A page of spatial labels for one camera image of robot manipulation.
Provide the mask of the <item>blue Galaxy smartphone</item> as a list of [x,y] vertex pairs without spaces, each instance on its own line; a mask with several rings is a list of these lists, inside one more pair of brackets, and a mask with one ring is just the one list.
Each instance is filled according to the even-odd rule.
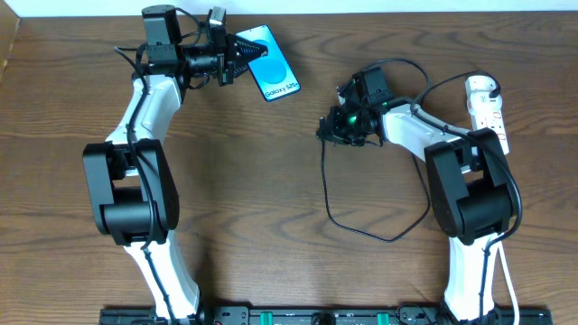
[[267,47],[266,56],[248,64],[265,101],[272,102],[301,90],[301,84],[267,25],[238,32],[237,36]]

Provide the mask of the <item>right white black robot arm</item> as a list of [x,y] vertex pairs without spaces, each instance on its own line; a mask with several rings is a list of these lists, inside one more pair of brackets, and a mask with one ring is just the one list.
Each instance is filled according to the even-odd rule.
[[396,144],[422,160],[427,210],[450,245],[441,320],[518,324],[518,305],[507,316],[491,296],[495,263],[507,262],[503,242],[515,234],[523,216],[520,190],[506,159],[501,86],[483,70],[465,72],[462,78],[470,129],[423,109],[434,84],[414,98],[397,96],[376,67],[359,71],[337,89],[340,103],[321,118],[316,136],[323,143],[362,147],[376,135],[379,145]]

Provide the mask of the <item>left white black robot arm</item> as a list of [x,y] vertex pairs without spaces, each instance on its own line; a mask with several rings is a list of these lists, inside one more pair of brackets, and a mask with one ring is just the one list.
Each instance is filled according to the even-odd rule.
[[226,11],[218,6],[196,22],[193,36],[207,41],[186,44],[181,12],[174,5],[143,9],[146,40],[128,60],[133,96],[115,131],[82,154],[98,231],[133,257],[154,297],[150,310],[102,312],[101,319],[114,324],[214,321],[176,242],[180,202],[163,142],[187,91],[195,88],[193,79],[202,86],[211,79],[230,85],[269,50],[227,32]]

